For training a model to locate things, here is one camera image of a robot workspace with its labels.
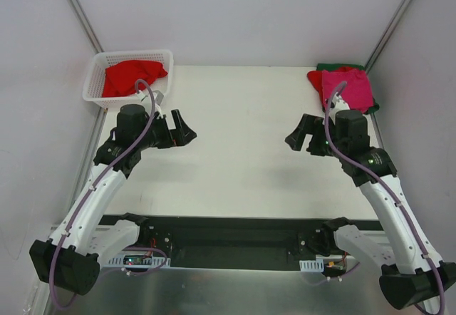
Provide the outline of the pink t shirt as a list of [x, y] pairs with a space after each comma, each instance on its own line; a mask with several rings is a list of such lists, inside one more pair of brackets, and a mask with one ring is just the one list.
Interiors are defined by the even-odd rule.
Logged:
[[351, 69], [349, 71], [323, 71], [322, 72], [322, 102], [326, 107], [327, 101], [335, 88], [342, 82], [346, 87], [341, 92], [341, 97], [351, 109], [365, 113], [374, 106], [371, 84], [365, 71]]

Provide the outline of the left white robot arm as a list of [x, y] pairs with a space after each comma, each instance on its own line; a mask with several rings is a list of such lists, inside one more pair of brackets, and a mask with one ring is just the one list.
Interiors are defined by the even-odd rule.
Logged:
[[29, 250], [41, 282], [78, 295], [95, 285], [101, 267], [124, 248], [142, 250], [152, 244], [145, 217], [126, 213], [103, 234], [95, 230], [118, 190], [149, 148], [186, 146], [197, 134], [178, 109], [171, 112], [174, 128], [157, 111], [141, 105], [121, 107], [116, 126], [97, 149], [90, 177], [62, 223]]

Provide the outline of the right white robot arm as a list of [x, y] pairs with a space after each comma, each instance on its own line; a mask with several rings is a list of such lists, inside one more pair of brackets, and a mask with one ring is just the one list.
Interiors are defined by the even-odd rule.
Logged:
[[370, 143], [368, 122], [357, 110], [342, 110], [332, 118], [305, 114], [286, 144], [300, 151], [338, 158], [374, 209], [390, 249], [365, 236], [353, 221], [339, 217], [324, 222], [309, 239], [315, 254], [340, 250], [379, 273], [383, 296], [395, 309], [415, 306], [424, 314], [445, 313], [445, 291], [455, 283], [455, 263], [444, 262], [421, 230], [403, 194], [397, 170], [387, 152]]

